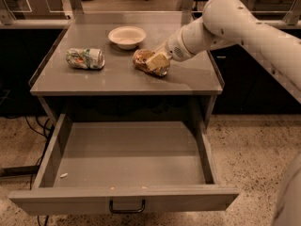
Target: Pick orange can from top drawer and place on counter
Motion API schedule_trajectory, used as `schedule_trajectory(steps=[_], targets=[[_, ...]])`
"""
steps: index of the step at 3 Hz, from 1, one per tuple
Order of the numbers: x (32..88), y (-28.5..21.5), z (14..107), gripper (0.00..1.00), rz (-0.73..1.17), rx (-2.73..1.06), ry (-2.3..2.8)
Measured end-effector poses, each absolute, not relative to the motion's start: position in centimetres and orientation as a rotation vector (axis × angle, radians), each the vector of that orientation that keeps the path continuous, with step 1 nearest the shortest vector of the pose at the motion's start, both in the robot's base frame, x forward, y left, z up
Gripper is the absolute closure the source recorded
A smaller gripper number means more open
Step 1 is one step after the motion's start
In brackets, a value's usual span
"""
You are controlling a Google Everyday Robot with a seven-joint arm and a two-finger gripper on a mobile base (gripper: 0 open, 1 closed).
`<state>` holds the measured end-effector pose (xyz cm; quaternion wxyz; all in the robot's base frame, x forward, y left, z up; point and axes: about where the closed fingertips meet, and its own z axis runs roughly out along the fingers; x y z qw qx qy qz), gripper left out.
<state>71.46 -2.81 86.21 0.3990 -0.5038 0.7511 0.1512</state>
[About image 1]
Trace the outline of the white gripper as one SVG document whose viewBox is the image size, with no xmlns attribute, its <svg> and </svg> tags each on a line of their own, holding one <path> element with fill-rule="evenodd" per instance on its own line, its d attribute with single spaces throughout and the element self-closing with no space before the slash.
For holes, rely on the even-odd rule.
<svg viewBox="0 0 301 226">
<path fill-rule="evenodd" d="M 187 24 L 170 35 L 159 45 L 146 65 L 151 70 L 164 68 L 170 65 L 171 59 L 185 61 L 207 49 L 203 24 Z"/>
</svg>

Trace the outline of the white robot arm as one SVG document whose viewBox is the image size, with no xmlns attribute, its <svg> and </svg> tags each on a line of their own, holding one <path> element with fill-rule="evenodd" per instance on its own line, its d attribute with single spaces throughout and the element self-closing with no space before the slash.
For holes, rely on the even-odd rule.
<svg viewBox="0 0 301 226">
<path fill-rule="evenodd" d="M 300 90 L 300 41 L 258 21 L 239 0 L 209 0 L 200 19 L 164 43 L 191 57 L 232 42 Z M 300 118 L 215 116 L 206 136 L 216 174 L 240 195 L 225 212 L 152 214 L 147 226 L 300 226 Z"/>
</svg>

